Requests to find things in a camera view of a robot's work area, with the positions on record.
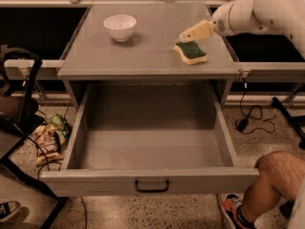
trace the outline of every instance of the snack bag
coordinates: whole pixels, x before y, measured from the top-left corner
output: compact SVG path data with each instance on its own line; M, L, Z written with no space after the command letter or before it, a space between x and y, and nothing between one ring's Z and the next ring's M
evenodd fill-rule
M53 126L40 126L34 133L37 136L35 142L40 147L40 149L37 149L37 167L44 165L47 162L64 158L60 155L59 137Z
M61 146L66 146L69 142L71 127L67 120L60 114L54 115L50 119L50 124L55 128Z

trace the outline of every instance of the black cable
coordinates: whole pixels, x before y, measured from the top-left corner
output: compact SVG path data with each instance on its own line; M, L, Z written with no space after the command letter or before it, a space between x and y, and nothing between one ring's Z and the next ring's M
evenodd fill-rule
M83 203L83 207L84 207L84 213L85 213L85 229L87 229L87 209L86 209L86 204L85 204L85 201L82 197L80 197L80 199L82 200L82 203Z
M277 112L278 112L278 109L276 110L275 112L275 115L273 117L270 117L270 118L266 118L266 119L263 119L264 122L268 122L270 123L272 126L273 126L273 130L272 131L269 131L269 130L266 130L264 128L261 128L261 127L257 127L257 128L254 128L252 129L251 131L249 131L248 133L245 133L243 132L243 130L246 128L246 126L248 125L249 121L248 121L248 118L253 118L253 119L257 119L257 120L260 120L263 118L263 109L261 106L259 105L253 105L251 107L251 109L249 110L249 112L246 114L244 113L243 109L242 109L242 101L247 93L247 83L245 81L245 79L243 79L244 83L245 83L245 91L244 91L244 94L242 95L242 97L240 98L240 101L239 101L239 108L240 108L240 112L245 116L238 124L237 124L237 121L235 122L235 127L236 129L243 135L249 135L249 134L252 134L253 132L257 131L257 130L262 130L268 134L273 134L275 132L275 125L273 124L273 122L271 121L272 119L274 119L277 115ZM252 112L253 110L257 108L259 110L259 117L257 116L252 116Z
M39 176L40 176L41 170L42 170L46 165L49 166L49 164L51 164L51 163L60 164L60 165L59 165L59 168L58 168L58 171L61 170L61 166L62 166L62 163L61 163L61 162L58 162L58 161L55 161L55 160L50 161L50 162L47 162L47 163L43 164L43 165L40 167L40 169L38 170L38 172L37 172L37 179L38 179L38 180L39 180Z
M41 115L43 115L45 118L47 118L47 115L45 113L43 113L41 110L37 110L37 112L39 112Z

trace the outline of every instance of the sponge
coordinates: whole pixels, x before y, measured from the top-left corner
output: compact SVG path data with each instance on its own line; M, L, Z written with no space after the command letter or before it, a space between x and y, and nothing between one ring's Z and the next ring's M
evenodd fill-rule
M208 55L201 51L198 44L194 41L177 42L174 45L174 49L180 53L183 62L188 65L204 62L208 59Z

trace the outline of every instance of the terrazzo floor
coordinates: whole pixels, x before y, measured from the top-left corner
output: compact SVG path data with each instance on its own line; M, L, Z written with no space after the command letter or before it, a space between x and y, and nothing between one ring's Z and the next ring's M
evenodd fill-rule
M47 117L55 114L64 115L69 104L68 100L60 100L60 103L47 101L41 107L41 111ZM269 107L269 105L269 100L262 102L265 118L275 115L275 109ZM243 107L245 112L249 108L246 105ZM73 108L70 107L70 110L70 115L74 116ZM292 115L304 115L304 105L296 106L290 109L290 112ZM273 134L267 134L259 130L250 135L243 135L235 129L235 121L242 117L238 105L226 106L223 114L227 121L240 167L253 167L261 156L279 150L291 151L305 158L305 152L297 146L299 137L281 113L277 113L272 120L275 125ZM246 130L250 131L257 127L272 129L271 125L262 120L251 120ZM27 174L33 177L37 176L38 169L35 167L36 151L28 141L14 152L10 159L22 167ZM55 205L55 200L23 186L6 173L3 168L1 171L3 173L0 175L0 191L2 191L0 201L17 200L21 204L21 209L14 217L0 224L0 228L40 228ZM224 228L216 195L104 196L84 197L83 200L86 205L87 228L89 229ZM278 205L284 202L285 199L282 199ZM81 229L85 228L85 225L85 209L81 198L70 198L51 228ZM276 206L274 210L259 218L255 225L257 229L281 229L286 227L287 220L280 215L278 206Z

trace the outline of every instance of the shoe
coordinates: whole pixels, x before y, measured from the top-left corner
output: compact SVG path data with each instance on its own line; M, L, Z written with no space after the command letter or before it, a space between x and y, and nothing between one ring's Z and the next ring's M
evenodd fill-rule
M250 227L244 226L237 216L241 205L241 199L238 196L228 195L224 202L221 200L221 196L218 196L218 203L230 229L255 229L254 224Z
M9 201L0 203L0 222L6 221L17 213L20 208L19 202Z

